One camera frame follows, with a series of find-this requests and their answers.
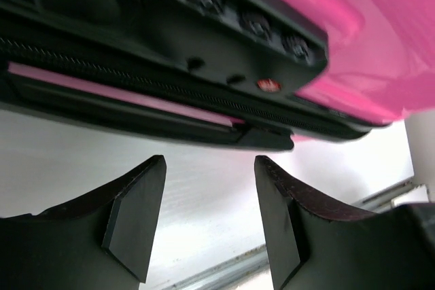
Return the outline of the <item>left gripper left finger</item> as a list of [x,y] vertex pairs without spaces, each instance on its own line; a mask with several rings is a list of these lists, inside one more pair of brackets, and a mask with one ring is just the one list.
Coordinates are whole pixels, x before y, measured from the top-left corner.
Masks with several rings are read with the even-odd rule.
[[147,279],[167,164],[152,156],[86,194],[1,220],[2,289],[138,289]]

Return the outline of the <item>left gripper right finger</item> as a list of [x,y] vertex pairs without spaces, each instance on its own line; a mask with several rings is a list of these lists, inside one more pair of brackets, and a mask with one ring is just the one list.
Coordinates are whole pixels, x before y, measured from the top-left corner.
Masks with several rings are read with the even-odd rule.
[[275,289],[433,289],[434,205],[372,213],[254,162]]

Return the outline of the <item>pink hard-shell suitcase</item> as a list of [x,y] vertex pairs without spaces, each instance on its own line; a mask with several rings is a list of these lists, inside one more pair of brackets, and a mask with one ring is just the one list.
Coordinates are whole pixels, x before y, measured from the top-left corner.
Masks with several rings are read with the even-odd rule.
[[1,0],[1,106],[225,148],[434,108],[434,0]]

